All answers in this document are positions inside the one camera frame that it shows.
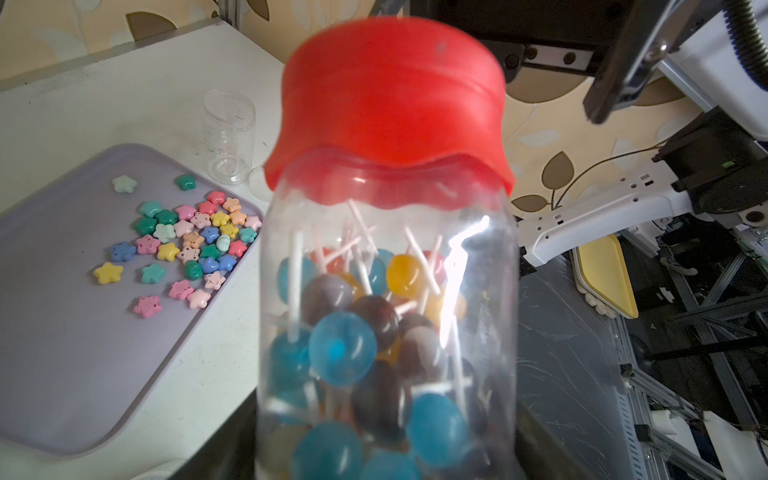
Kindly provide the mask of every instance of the white table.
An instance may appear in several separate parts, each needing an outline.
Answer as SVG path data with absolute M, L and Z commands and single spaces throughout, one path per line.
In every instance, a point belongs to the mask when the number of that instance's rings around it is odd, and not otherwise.
M 149 145 L 205 174 L 201 97 L 242 91 L 256 105 L 253 162 L 280 129 L 283 64 L 220 22 L 0 92 L 0 211 L 116 144 Z M 234 190 L 266 211 L 245 186 Z M 111 442 L 57 459 L 0 445 L 0 478 L 127 480 L 189 458 L 257 383 L 259 257 L 240 267 L 154 391 Z

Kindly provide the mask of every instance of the wallpaper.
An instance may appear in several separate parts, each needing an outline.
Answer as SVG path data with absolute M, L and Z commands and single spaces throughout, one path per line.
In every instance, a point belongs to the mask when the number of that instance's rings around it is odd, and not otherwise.
M 281 61 L 312 34 L 368 15 L 372 0 L 241 0 L 240 30 Z M 598 161 L 653 147 L 700 110 L 660 74 L 637 106 L 589 123 L 581 102 L 591 78 L 524 68 L 507 88 L 504 146 L 517 177 L 510 198 L 520 217 L 565 205 L 616 181 L 654 151 Z
M 0 0 L 0 79 L 216 15 L 214 0 Z

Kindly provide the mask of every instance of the leaf pattern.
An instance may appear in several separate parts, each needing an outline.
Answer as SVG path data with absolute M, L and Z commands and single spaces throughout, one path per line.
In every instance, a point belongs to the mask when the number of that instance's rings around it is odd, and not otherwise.
M 533 213 L 549 205 L 549 200 L 541 195 L 524 195 L 523 197 L 515 198 L 512 201 L 512 205 L 515 205 L 524 212 Z
M 541 182 L 550 190 L 567 186 L 573 177 L 573 162 L 563 151 L 550 158 L 541 172 Z

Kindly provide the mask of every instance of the clear plastic container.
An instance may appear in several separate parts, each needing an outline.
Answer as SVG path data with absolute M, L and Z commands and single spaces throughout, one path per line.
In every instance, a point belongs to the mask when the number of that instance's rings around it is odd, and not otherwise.
M 325 30 L 286 64 L 264 165 L 257 478 L 512 477 L 504 87 L 476 40 L 414 18 Z
M 203 95 L 203 117 L 203 139 L 211 153 L 211 178 L 224 185 L 244 184 L 253 157 L 253 103 L 236 91 L 209 90 Z

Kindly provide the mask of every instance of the star-shaped candy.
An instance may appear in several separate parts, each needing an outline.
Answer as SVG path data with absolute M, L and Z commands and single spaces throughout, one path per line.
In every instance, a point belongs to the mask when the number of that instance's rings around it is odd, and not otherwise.
M 190 260 L 199 260 L 200 259 L 200 249 L 199 248 L 192 248 L 192 247 L 184 247 L 178 255 L 176 255 L 177 258 L 181 259 L 181 262 L 186 265 L 188 261 Z
M 200 236 L 198 232 L 190 232 L 181 237 L 184 239 L 184 246 L 185 247 L 192 247 L 192 248 L 200 248 L 200 245 L 203 244 L 205 239 Z
M 222 235 L 221 237 L 218 237 L 216 239 L 216 248 L 219 249 L 222 252 L 226 252 L 230 249 L 230 242 L 232 239 L 230 239 L 229 235 Z
M 224 192 L 219 192 L 218 190 L 214 190 L 208 194 L 206 197 L 209 202 L 211 202 L 214 205 L 221 205 L 224 203 Z
M 139 183 L 128 175 L 121 175 L 120 177 L 113 178 L 112 184 L 114 185 L 114 191 L 119 194 L 132 194 L 134 188 L 136 188 Z
M 176 185 L 184 191 L 197 188 L 197 182 L 192 175 L 181 175 L 176 179 Z
M 210 293 L 206 292 L 205 290 L 197 289 L 190 293 L 190 295 L 187 297 L 187 300 L 189 300 L 190 308 L 193 310 L 197 308 L 205 308 L 208 306 Z
M 213 215 L 216 212 L 216 205 L 212 204 L 208 200 L 205 200 L 202 204 L 197 205 L 197 209 L 206 215 Z
M 139 213 L 149 218 L 154 218 L 161 210 L 163 207 L 158 202 L 144 202 L 139 207 Z
M 261 227 L 261 219 L 256 215 L 251 215 L 245 220 L 245 223 L 243 223 L 243 226 L 246 228 L 253 228 L 254 230 L 259 230 L 259 227 Z
M 200 268 L 200 264 L 194 260 L 187 262 L 184 265 L 184 273 L 187 274 L 187 278 L 190 280 L 197 280 L 203 276 L 203 269 Z
M 122 275 L 122 273 L 123 273 L 122 266 L 112 265 L 109 262 L 106 262 L 104 265 L 94 270 L 94 275 L 96 276 L 96 278 L 98 278 L 98 282 L 101 285 L 106 285 L 107 283 L 119 282 L 120 275 Z
M 134 230 L 139 235 L 149 235 L 154 232 L 154 228 L 157 226 L 157 220 L 154 218 L 142 217 L 136 223 L 134 223 Z
M 210 216 L 210 223 L 214 227 L 221 227 L 222 225 L 226 225 L 228 221 L 230 221 L 230 216 L 224 212 L 216 212 Z
M 235 210 L 230 214 L 230 222 L 232 222 L 233 225 L 245 225 L 245 220 L 247 220 L 248 216 L 243 213 L 242 210 Z
M 192 224 L 195 226 L 195 228 L 210 227 L 210 215 L 209 214 L 202 214 L 200 212 L 197 212 L 190 219 L 190 222 L 192 222 Z
M 150 266 L 145 266 L 141 269 L 141 282 L 142 283 L 159 283 L 165 276 L 165 269 L 152 263 Z
M 179 220 L 174 224 L 174 232 L 176 232 L 176 236 L 179 238 L 187 233 L 192 233 L 193 229 L 194 225 L 186 220 Z
M 200 258 L 216 258 L 219 255 L 221 252 L 216 248 L 216 245 L 206 245 L 200 249 Z
M 161 210 L 157 212 L 157 215 L 154 216 L 154 219 L 157 220 L 158 223 L 173 225 L 179 221 L 179 216 L 176 215 L 176 212 L 172 212 L 170 210 Z
M 194 214 L 197 213 L 195 207 L 190 207 L 189 205 L 176 207 L 174 208 L 174 211 L 178 214 L 179 220 L 189 220 L 190 218 L 194 217 Z
M 208 273 L 205 277 L 205 288 L 209 290 L 218 290 L 221 288 L 221 284 L 227 278 L 218 272 Z
M 232 197 L 227 197 L 227 201 L 224 202 L 221 206 L 224 207 L 224 209 L 229 213 L 232 213 L 242 208 L 240 206 L 240 199 L 232 198 Z
M 137 239 L 135 243 L 139 255 L 148 255 L 157 253 L 157 248 L 161 242 L 151 235 L 144 235 L 142 238 Z
M 235 240 L 234 242 L 230 243 L 229 254 L 233 257 L 240 258 L 243 256 L 243 253 L 245 253 L 247 248 L 248 247 L 245 246 L 245 243 L 240 240 Z
M 173 245 L 172 243 L 166 243 L 157 249 L 157 259 L 173 262 L 176 259 L 176 255 L 178 255 L 179 252 L 181 252 L 181 250 L 179 250 L 179 247 L 177 247 L 176 245 Z
M 138 313 L 144 318 L 149 318 L 162 309 L 159 296 L 142 296 L 139 299 L 139 303 L 134 307 L 134 313 Z
M 185 300 L 193 291 L 194 288 L 190 286 L 189 280 L 181 280 L 180 282 L 173 282 L 170 285 L 168 296 L 170 298 Z
M 253 228 L 243 228 L 240 231 L 240 239 L 243 243 L 253 243 L 258 235 Z
M 120 242 L 110 249 L 113 262 L 127 262 L 136 254 L 136 247 L 128 242 Z
M 152 237 L 159 239 L 162 243 L 168 243 L 176 238 L 176 230 L 173 225 L 166 225 L 164 223 L 158 223 L 154 227 L 154 233 Z
M 205 243 L 213 243 L 221 235 L 216 227 L 205 227 L 200 235 L 205 239 Z
M 213 273 L 219 269 L 219 263 L 210 257 L 201 259 L 199 263 L 203 273 Z
M 229 238 L 234 240 L 235 237 L 237 237 L 237 232 L 239 232 L 240 229 L 235 227 L 231 223 L 227 223 L 226 225 L 222 225 L 221 227 L 219 227 L 219 231 L 221 232 L 222 235 L 227 235 Z
M 235 263 L 237 263 L 237 260 L 235 260 L 235 257 L 232 257 L 228 253 L 226 255 L 222 255 L 216 260 L 219 262 L 219 271 L 221 272 L 231 272 L 232 269 L 235 267 Z

